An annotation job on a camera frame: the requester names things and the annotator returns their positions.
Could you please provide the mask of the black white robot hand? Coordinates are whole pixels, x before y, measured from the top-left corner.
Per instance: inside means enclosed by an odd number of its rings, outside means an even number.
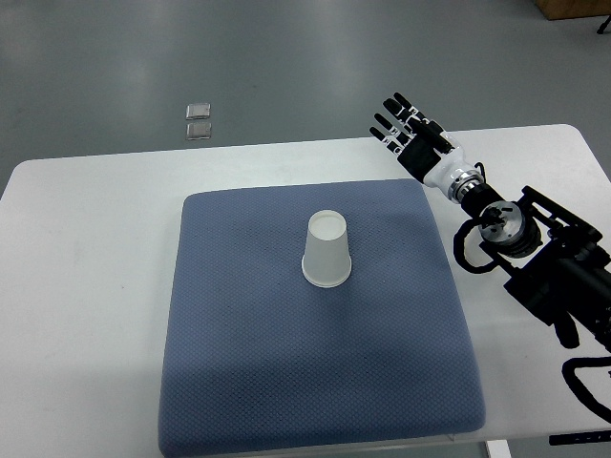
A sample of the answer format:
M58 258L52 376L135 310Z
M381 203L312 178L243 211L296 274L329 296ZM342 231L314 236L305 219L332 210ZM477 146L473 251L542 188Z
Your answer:
M453 137L444 137L443 129L430 121L403 95L395 93L383 102L385 109L401 124L420 124L420 135L412 139L397 157L398 162L422 184L438 189L457 189L468 179L479 180L479 172L466 161L464 148ZM404 147L405 136L415 136L406 127L399 128L382 114L374 114L379 127L369 132L386 147Z

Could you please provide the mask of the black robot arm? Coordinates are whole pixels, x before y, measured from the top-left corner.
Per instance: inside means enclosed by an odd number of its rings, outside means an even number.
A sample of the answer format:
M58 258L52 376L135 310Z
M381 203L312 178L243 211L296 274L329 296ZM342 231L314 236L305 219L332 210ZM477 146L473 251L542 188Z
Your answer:
M400 93L383 103L370 133L410 177L440 191L467 215L453 235L453 257L476 275L503 270L505 291L559 343L579 347L584 327L610 347L610 254L591 223L526 185L509 199L482 160Z

